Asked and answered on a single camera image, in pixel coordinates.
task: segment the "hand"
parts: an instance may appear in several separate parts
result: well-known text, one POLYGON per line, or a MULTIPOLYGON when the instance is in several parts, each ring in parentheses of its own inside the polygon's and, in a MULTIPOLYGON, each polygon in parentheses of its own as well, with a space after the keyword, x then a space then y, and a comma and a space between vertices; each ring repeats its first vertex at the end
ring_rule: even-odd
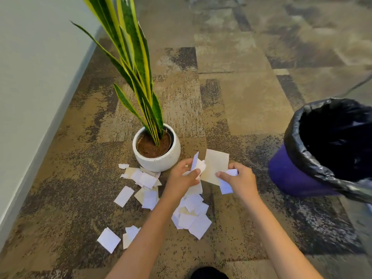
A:
POLYGON ((216 173, 216 176, 229 183, 232 190, 241 199, 244 198, 245 201, 249 202, 260 198, 257 191, 256 176, 252 169, 240 163, 230 163, 229 169, 237 169, 239 174, 231 176, 220 171, 216 173))
POLYGON ((180 202, 187 190, 200 182, 196 179, 200 174, 200 169, 195 169, 188 175, 182 176, 183 173, 190 170, 191 164, 192 158, 184 159, 171 170, 162 198, 171 198, 180 202))

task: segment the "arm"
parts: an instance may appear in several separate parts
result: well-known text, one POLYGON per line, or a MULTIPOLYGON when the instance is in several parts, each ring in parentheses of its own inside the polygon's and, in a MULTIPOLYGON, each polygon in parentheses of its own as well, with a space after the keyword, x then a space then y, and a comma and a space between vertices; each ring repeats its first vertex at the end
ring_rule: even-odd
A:
POLYGON ((182 173, 190 169, 190 167, 185 166, 191 163, 192 158, 185 159, 172 169, 162 197, 106 279, 149 278, 152 266, 165 238, 165 228, 174 210, 180 204, 181 198, 186 194, 189 187, 199 183, 196 180, 200 173, 199 169, 193 170, 187 176, 182 176, 182 173))
POLYGON ((261 200, 257 191, 256 177, 252 169, 239 163, 229 164, 229 169, 234 168, 238 170, 238 176, 230 176, 224 172, 219 172, 216 175, 229 183, 233 191, 242 199, 252 216, 278 278, 323 278, 292 242, 261 200))

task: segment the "brown soil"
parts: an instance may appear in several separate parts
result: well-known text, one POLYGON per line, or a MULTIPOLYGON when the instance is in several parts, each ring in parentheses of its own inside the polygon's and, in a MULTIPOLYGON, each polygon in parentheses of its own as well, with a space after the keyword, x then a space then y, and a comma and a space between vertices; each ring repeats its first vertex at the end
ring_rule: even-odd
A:
POLYGON ((165 131, 157 148, 151 135, 145 131, 137 141, 137 151, 146 158, 157 158, 164 155, 171 146, 172 139, 168 131, 165 131))

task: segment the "plastic liner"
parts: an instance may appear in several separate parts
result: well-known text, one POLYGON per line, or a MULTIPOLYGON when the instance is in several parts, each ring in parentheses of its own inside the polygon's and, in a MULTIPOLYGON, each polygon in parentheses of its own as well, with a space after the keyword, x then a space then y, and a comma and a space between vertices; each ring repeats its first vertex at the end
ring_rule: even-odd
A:
POLYGON ((372 107, 339 98, 309 103, 292 117, 284 145, 308 176, 372 203, 372 107))

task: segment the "potted plant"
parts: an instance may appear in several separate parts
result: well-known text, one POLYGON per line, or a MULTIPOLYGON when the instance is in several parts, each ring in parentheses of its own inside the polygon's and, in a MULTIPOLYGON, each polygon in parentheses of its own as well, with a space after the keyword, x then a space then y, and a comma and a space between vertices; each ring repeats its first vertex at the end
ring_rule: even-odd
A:
POLYGON ((160 104, 152 90, 147 41, 137 21, 134 1, 116 0, 118 13, 111 0, 84 2, 107 32, 118 50, 119 59, 105 50, 84 28, 73 24, 85 32, 109 57, 133 90, 142 112, 140 115, 121 88, 114 84, 120 101, 143 125, 133 139, 133 151, 138 162, 151 171, 160 172, 171 168, 178 161, 181 145, 174 130, 163 123, 160 104))

